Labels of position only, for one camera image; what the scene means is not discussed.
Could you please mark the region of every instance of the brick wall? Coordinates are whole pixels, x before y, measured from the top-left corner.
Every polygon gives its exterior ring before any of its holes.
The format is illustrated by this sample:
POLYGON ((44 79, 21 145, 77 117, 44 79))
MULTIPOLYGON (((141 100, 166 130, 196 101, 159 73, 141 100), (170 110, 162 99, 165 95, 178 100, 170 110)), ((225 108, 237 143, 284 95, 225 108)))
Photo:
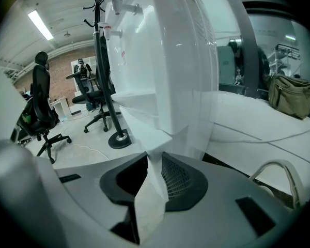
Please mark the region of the brick wall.
MULTIPOLYGON (((87 58, 95 56, 94 47, 83 48, 59 55, 49 61, 51 86, 50 98, 51 102, 54 99, 66 97, 68 105, 71 106, 76 87, 73 79, 67 80, 66 77, 72 73, 71 62, 80 58, 87 58)), ((16 89, 25 87, 26 91, 30 91, 30 84, 32 83, 32 71, 19 79, 15 84, 16 89)))

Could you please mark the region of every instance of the black office chair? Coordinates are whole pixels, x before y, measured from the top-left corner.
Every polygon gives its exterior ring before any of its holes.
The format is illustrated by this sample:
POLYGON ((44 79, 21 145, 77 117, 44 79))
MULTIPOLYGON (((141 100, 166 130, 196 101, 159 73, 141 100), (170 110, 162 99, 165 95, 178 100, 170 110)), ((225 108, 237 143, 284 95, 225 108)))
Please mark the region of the black office chair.
POLYGON ((35 63, 37 64, 33 69, 33 93, 32 101, 29 100, 28 104, 33 105, 31 114, 32 121, 27 124, 22 117, 18 120, 18 125, 22 128, 19 133, 18 140, 21 141, 27 136, 36 137, 38 141, 41 141, 41 136, 45 140, 44 145, 41 147, 37 156, 40 156, 45 150, 47 150, 48 157, 51 163, 55 161, 51 156, 51 148, 54 143, 62 140, 67 140, 71 143, 69 136, 62 136, 62 134, 56 135, 51 139, 48 139, 49 130, 54 128, 58 123, 58 116, 54 110, 48 104, 49 91, 50 91, 50 74, 48 72, 48 55, 46 52, 39 52, 35 57, 35 63))
MULTIPOLYGON (((114 94, 114 86, 110 81, 110 66, 109 66, 105 37, 102 36, 100 41, 101 41, 101 47, 103 48, 102 59, 103 59, 103 65, 105 68, 105 75, 106 75, 107 83, 108 83, 109 88, 111 90, 111 94, 114 94)), ((77 85, 78 85, 78 88, 79 88, 80 92, 82 93, 81 96, 73 98, 72 103, 74 103, 74 104, 91 103, 93 107, 95 107, 96 103, 98 103, 100 105, 99 114, 97 116, 95 116, 94 119, 85 126, 84 132, 87 133, 88 132, 87 127, 89 127, 93 123, 99 121, 100 119, 103 119, 103 124, 104 124, 103 131, 107 132, 108 127, 107 127, 106 117, 110 116, 110 113, 108 111, 104 112, 103 108, 102 108, 102 106, 105 103, 105 100, 104 100, 104 95, 103 95, 103 92, 102 92, 101 86, 100 86, 100 73, 98 71, 98 68, 96 69, 96 76, 94 79, 81 79, 81 73, 80 72, 73 73, 73 74, 66 77, 66 79, 72 79, 72 78, 75 78, 77 85), (88 81, 95 80, 98 91, 87 92, 85 87, 83 86, 82 80, 88 80, 88 81)))

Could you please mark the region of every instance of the olive green bag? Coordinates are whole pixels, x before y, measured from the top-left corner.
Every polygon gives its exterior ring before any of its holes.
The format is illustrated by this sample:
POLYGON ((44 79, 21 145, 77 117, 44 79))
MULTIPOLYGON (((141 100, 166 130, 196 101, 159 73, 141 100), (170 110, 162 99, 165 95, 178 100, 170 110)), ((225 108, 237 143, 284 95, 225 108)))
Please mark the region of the olive green bag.
POLYGON ((310 113, 310 83, 274 74, 270 80, 269 102, 274 109, 303 119, 310 113))

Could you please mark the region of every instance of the ceiling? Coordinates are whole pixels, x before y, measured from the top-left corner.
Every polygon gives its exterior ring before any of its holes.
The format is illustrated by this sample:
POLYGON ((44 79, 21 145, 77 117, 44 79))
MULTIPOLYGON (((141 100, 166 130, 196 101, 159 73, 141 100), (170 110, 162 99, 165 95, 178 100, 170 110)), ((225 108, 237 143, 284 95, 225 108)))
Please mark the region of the ceiling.
POLYGON ((69 51, 73 48, 68 45, 86 45, 79 42, 92 40, 93 29, 83 21, 92 23, 94 12, 83 7, 93 4, 93 0, 17 0, 0 27, 0 69, 14 81, 27 72, 25 67, 37 52, 62 53, 58 50, 62 47, 69 51), (33 10, 54 39, 47 41, 29 19, 33 10))

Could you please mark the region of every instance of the white table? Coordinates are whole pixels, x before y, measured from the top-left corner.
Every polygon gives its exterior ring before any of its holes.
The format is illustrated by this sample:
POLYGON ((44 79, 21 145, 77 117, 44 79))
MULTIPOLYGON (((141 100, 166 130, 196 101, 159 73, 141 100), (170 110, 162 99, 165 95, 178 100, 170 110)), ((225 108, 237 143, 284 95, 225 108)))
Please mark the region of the white table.
POLYGON ((65 97, 62 97, 55 102, 51 103, 51 106, 55 108, 55 111, 58 114, 58 119, 63 122, 67 119, 73 119, 71 111, 68 107, 68 103, 65 97))

